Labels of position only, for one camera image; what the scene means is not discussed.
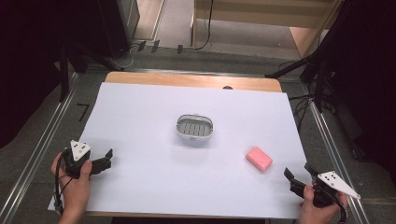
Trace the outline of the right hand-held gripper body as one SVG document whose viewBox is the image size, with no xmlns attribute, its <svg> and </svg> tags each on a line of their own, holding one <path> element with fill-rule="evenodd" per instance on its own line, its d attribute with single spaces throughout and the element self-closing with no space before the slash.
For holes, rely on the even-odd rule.
<svg viewBox="0 0 396 224">
<path fill-rule="evenodd" d="M 313 204 L 316 207 L 322 208 L 333 204 L 338 192 L 345 193 L 355 199 L 361 197 L 335 171 L 313 175 L 313 181 Z"/>
</svg>

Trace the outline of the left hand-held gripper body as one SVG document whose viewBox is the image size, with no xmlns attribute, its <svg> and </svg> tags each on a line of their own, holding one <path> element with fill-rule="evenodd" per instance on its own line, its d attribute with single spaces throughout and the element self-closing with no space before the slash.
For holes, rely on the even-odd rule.
<svg viewBox="0 0 396 224">
<path fill-rule="evenodd" d="M 80 177 L 80 170 L 86 160 L 90 158 L 91 146 L 72 140 L 70 147 L 64 151 L 64 164 L 66 174 L 72 178 Z"/>
</svg>

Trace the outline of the person's left hand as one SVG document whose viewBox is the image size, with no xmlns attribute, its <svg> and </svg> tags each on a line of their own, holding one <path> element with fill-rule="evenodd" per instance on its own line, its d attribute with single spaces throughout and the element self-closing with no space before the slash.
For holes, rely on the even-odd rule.
<svg viewBox="0 0 396 224">
<path fill-rule="evenodd" d="M 92 162 L 85 161 L 80 170 L 80 177 L 74 179 L 65 176 L 64 168 L 57 168 L 62 153 L 59 153 L 51 165 L 54 175 L 59 175 L 64 196 L 64 212 L 58 224 L 79 224 L 83 219 L 91 193 L 90 173 Z"/>
</svg>

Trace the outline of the person's right hand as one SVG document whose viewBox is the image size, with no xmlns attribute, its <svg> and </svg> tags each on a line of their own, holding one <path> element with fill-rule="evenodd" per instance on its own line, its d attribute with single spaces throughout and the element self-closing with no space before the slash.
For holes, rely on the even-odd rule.
<svg viewBox="0 0 396 224">
<path fill-rule="evenodd" d="M 297 219 L 297 224 L 330 224 L 332 218 L 341 212 L 337 203 L 319 208 L 313 204 L 314 189 L 311 185 L 304 187 L 304 201 L 301 203 L 301 210 Z"/>
</svg>

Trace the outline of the pink soap bar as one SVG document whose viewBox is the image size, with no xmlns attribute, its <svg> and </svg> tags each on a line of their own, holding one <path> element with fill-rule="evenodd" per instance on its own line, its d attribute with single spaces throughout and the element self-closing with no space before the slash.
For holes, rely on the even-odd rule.
<svg viewBox="0 0 396 224">
<path fill-rule="evenodd" d="M 246 155 L 246 159 L 260 172 L 265 172 L 273 163 L 273 159 L 259 147 L 253 147 Z"/>
</svg>

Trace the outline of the white paper sheet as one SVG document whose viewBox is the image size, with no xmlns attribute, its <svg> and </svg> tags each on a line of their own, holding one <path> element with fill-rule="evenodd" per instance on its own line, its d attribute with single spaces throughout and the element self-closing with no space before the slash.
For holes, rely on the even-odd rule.
<svg viewBox="0 0 396 224">
<path fill-rule="evenodd" d="M 176 130 L 185 114 L 212 120 L 205 141 Z M 306 158 L 284 93 L 104 83 L 81 141 L 92 157 L 113 149 L 110 169 L 91 178 L 87 212 L 102 215 L 296 218 Z M 247 159 L 273 159 L 260 172 Z"/>
</svg>

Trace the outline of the black stand legs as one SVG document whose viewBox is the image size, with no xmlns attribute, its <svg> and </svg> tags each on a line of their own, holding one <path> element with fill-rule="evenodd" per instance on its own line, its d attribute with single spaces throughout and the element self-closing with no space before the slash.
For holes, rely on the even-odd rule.
<svg viewBox="0 0 396 224">
<path fill-rule="evenodd" d="M 321 113 L 323 110 L 321 103 L 323 100 L 325 76 L 330 74 L 330 69 L 328 68 L 328 53 L 328 47 L 319 46 L 313 53 L 305 58 L 277 72 L 265 75 L 265 77 L 279 78 L 304 65 L 304 71 L 300 75 L 300 80 L 305 84 L 311 84 L 314 77 L 317 78 L 314 92 L 314 105 L 318 112 Z"/>
<path fill-rule="evenodd" d="M 119 65 L 115 65 L 107 61 L 104 57 L 95 53 L 94 51 L 84 47 L 78 42 L 65 41 L 60 48 L 60 74 L 61 74 L 61 96 L 60 102 L 63 102 L 69 93 L 69 75 L 68 63 L 71 63 L 75 70 L 79 73 L 84 73 L 87 69 L 87 64 L 80 54 L 89 56 L 97 61 L 110 71 L 123 71 Z"/>
</svg>

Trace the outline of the white soap dish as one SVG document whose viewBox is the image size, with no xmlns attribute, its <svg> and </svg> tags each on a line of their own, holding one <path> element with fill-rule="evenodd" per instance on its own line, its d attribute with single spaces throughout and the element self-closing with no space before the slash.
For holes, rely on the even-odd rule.
<svg viewBox="0 0 396 224">
<path fill-rule="evenodd" d="M 205 141 L 211 137 L 214 131 L 214 125 L 212 120 L 208 117 L 185 114 L 178 118 L 176 130 L 177 133 L 185 139 L 191 141 Z"/>
</svg>

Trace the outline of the wooden table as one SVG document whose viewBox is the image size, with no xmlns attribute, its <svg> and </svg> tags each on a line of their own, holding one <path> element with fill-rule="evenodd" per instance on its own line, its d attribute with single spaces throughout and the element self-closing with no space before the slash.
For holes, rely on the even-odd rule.
<svg viewBox="0 0 396 224">
<path fill-rule="evenodd" d="M 105 83 L 153 84 L 160 86 L 224 88 L 250 91 L 282 92 L 280 84 L 270 78 L 211 77 L 193 74 L 110 72 Z"/>
</svg>

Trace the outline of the dark curtain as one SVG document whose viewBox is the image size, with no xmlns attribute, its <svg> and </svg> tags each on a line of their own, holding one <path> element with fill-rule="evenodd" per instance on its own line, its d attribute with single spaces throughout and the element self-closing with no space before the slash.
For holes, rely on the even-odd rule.
<svg viewBox="0 0 396 224">
<path fill-rule="evenodd" d="M 344 0 L 316 50 L 363 157 L 396 184 L 396 0 Z"/>
<path fill-rule="evenodd" d="M 0 148 L 61 88 L 63 42 L 78 42 L 106 60 L 129 48 L 124 2 L 0 0 Z"/>
</svg>

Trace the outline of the light wooden cabinet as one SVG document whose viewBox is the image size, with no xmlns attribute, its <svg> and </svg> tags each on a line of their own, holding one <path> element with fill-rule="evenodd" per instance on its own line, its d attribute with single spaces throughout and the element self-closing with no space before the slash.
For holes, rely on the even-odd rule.
<svg viewBox="0 0 396 224">
<path fill-rule="evenodd" d="M 194 0 L 191 44 L 196 46 L 197 20 L 235 21 L 290 28 L 301 57 L 306 57 L 329 29 L 343 0 Z"/>
</svg>

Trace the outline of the metal floor rail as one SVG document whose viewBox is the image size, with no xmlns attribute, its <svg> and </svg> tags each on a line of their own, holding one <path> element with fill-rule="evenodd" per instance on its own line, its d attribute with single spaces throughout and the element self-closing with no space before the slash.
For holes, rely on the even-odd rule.
<svg viewBox="0 0 396 224">
<path fill-rule="evenodd" d="M 79 80 L 80 74 L 74 73 L 68 82 L 70 85 L 70 92 L 66 94 L 65 98 L 61 102 L 56 102 L 56 108 L 53 110 L 48 124 L 42 134 L 40 134 L 40 138 L 36 141 L 35 147 L 30 153 L 29 160 L 23 165 L 21 174 L 12 186 L 12 189 L 7 196 L 7 200 L 0 210 L 0 224 L 10 224 L 11 220 L 14 218 L 23 197 L 32 183 L 38 166 L 42 162 L 44 155 L 49 148 L 50 142 L 55 135 L 71 100 L 73 99 Z"/>
<path fill-rule="evenodd" d="M 309 107 L 318 126 L 318 131 L 320 132 L 321 138 L 326 147 L 327 154 L 332 163 L 332 167 L 334 171 L 338 175 L 340 175 L 350 187 L 356 189 L 355 184 L 352 181 L 351 175 L 349 174 L 345 163 L 342 160 L 342 155 L 339 151 L 339 148 L 337 147 L 332 137 L 332 133 L 329 129 L 328 123 L 324 118 L 324 115 L 318 110 L 318 107 L 315 104 L 316 100 L 316 97 L 310 97 Z M 371 224 L 369 218 L 365 213 L 361 199 L 356 199 L 352 196 L 348 196 L 347 201 L 349 202 L 350 215 L 353 216 L 356 224 Z"/>
</svg>

